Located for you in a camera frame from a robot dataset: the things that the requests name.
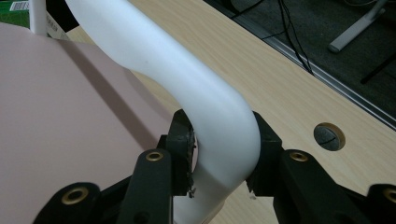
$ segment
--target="white chair leg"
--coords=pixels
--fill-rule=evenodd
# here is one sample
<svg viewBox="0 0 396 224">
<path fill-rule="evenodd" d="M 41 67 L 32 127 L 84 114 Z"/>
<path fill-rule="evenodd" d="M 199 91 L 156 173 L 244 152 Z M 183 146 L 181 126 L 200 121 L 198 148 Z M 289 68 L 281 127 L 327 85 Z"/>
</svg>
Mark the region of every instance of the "white chair leg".
<svg viewBox="0 0 396 224">
<path fill-rule="evenodd" d="M 382 8 L 388 0 L 378 0 L 373 8 L 367 12 L 363 17 L 351 25 L 347 30 L 340 34 L 334 41 L 329 45 L 329 50 L 334 53 L 338 53 L 343 49 L 350 41 L 352 41 L 357 35 L 365 30 L 373 21 L 375 21 L 380 15 L 385 12 Z"/>
</svg>

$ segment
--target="white object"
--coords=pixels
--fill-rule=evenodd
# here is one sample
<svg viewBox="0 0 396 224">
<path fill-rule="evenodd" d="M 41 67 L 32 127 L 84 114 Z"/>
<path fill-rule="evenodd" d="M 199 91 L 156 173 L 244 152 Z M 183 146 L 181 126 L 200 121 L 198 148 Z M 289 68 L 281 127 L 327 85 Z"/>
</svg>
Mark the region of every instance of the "white object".
<svg viewBox="0 0 396 224">
<path fill-rule="evenodd" d="M 329 45 L 329 50 L 334 53 L 338 53 L 343 49 L 349 42 L 355 39 L 361 32 L 363 32 L 371 23 L 373 23 L 379 16 L 384 14 L 385 9 L 383 6 L 388 0 L 378 0 L 373 8 L 367 12 L 358 21 L 353 23 L 347 28 L 342 34 L 340 34 L 334 41 Z"/>
<path fill-rule="evenodd" d="M 36 35 L 47 35 L 46 0 L 29 1 L 30 30 Z"/>
<path fill-rule="evenodd" d="M 260 134 L 250 107 L 235 89 L 128 1 L 66 3 L 110 58 L 157 81 L 185 110 L 200 151 L 193 174 L 195 198 L 174 199 L 175 222 L 208 222 L 259 158 Z"/>
</svg>

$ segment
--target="brass screw insert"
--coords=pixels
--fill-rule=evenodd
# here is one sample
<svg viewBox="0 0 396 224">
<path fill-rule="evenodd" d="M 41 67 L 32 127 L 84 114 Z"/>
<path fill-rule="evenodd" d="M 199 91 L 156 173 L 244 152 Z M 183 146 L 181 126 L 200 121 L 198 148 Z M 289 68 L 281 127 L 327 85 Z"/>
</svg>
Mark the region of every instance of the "brass screw insert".
<svg viewBox="0 0 396 224">
<path fill-rule="evenodd" d="M 160 152 L 151 152 L 146 156 L 148 161 L 160 161 L 163 158 L 163 154 Z"/>
<path fill-rule="evenodd" d="M 385 197 L 393 203 L 396 203 L 396 189 L 384 189 Z"/>
<path fill-rule="evenodd" d="M 62 203 L 66 204 L 66 205 L 80 203 L 88 196 L 88 193 L 89 193 L 89 191 L 85 187 L 78 187 L 78 188 L 70 189 L 62 197 Z"/>
<path fill-rule="evenodd" d="M 291 152 L 290 157 L 295 161 L 308 161 L 308 157 L 301 152 Z"/>
</svg>

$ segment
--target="black cable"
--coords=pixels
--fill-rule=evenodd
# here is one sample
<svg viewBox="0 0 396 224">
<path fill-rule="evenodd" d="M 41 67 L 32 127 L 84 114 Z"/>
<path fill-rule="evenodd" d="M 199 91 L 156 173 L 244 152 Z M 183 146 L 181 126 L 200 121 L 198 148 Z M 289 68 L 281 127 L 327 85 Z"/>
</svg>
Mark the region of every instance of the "black cable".
<svg viewBox="0 0 396 224">
<path fill-rule="evenodd" d="M 313 72 L 312 72 L 312 68 L 311 68 L 311 64 L 310 64 L 310 62 L 309 62 L 309 59 L 308 59 L 306 53 L 304 52 L 303 47 L 302 47 L 302 45 L 301 45 L 301 43 L 300 43 L 300 41 L 299 41 L 299 39 L 298 39 L 298 37 L 297 37 L 297 34 L 296 34 L 296 31 L 295 31 L 294 25 L 293 25 L 293 23 L 292 23 L 292 21 L 291 21 L 289 9 L 288 9 L 288 7 L 286 6 L 286 4 L 285 4 L 285 2 L 284 2 L 283 0 L 278 0 L 278 3 L 279 3 L 280 13 L 281 13 L 281 16 L 282 16 L 283 28 L 284 28 L 284 30 L 285 30 L 286 38 L 288 39 L 288 41 L 289 41 L 289 43 L 290 43 L 290 46 L 291 46 L 291 48 L 294 50 L 297 59 L 301 62 L 301 64 L 302 64 L 303 67 L 305 68 L 305 70 L 306 70 L 307 72 L 309 72 L 311 75 L 314 75 Z M 286 13 L 286 17 L 288 18 L 289 25 L 291 26 L 291 29 L 292 29 L 292 31 L 293 31 L 294 38 L 296 39 L 297 44 L 298 44 L 298 46 L 299 46 L 299 48 L 300 48 L 302 54 L 303 54 L 303 55 L 305 56 L 305 58 L 306 58 L 306 63 L 304 62 L 303 58 L 300 56 L 300 54 L 299 54 L 297 48 L 294 46 L 294 44 L 293 44 L 293 42 L 292 42 L 292 40 L 291 40 L 288 27 L 286 26 L 285 13 Z"/>
<path fill-rule="evenodd" d="M 231 19 L 231 20 L 234 20 L 234 19 L 237 18 L 238 16 L 240 16 L 240 15 L 242 15 L 242 14 L 244 14 L 244 13 L 249 12 L 251 9 L 253 9 L 253 8 L 256 7 L 256 6 L 258 6 L 258 5 L 261 4 L 263 1 L 264 1 L 264 0 L 260 0 L 260 1 L 258 1 L 257 3 L 253 4 L 252 6 L 245 8 L 244 10 L 242 10 L 242 11 L 236 13 L 235 15 L 231 16 L 230 19 Z"/>
<path fill-rule="evenodd" d="M 277 33 L 277 34 L 268 35 L 268 36 L 266 36 L 266 37 L 262 37 L 262 38 L 260 38 L 260 40 L 268 39 L 268 38 L 274 37 L 274 36 L 276 36 L 276 35 L 282 35 L 282 34 L 284 34 L 285 32 L 286 32 L 286 31 L 283 30 L 283 31 L 281 31 L 281 32 L 279 32 L 279 33 Z"/>
</svg>

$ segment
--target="wood grain surface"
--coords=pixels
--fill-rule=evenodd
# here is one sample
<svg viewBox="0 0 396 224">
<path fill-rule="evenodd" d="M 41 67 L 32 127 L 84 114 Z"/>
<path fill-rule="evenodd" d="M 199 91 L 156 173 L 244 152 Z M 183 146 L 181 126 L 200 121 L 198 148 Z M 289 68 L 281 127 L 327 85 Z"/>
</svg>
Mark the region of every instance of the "wood grain surface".
<svg viewBox="0 0 396 224">
<path fill-rule="evenodd" d="M 338 184 L 361 194 L 374 183 L 396 184 L 396 132 L 203 1 L 131 2 L 239 90 L 285 149 L 312 154 Z M 69 35 L 90 42 L 80 28 Z M 179 108 L 161 86 L 136 75 L 169 111 Z M 322 122 L 342 130 L 346 144 L 341 150 L 318 145 L 313 132 Z M 277 222 L 272 199 L 255 198 L 242 184 L 212 223 Z"/>
</svg>

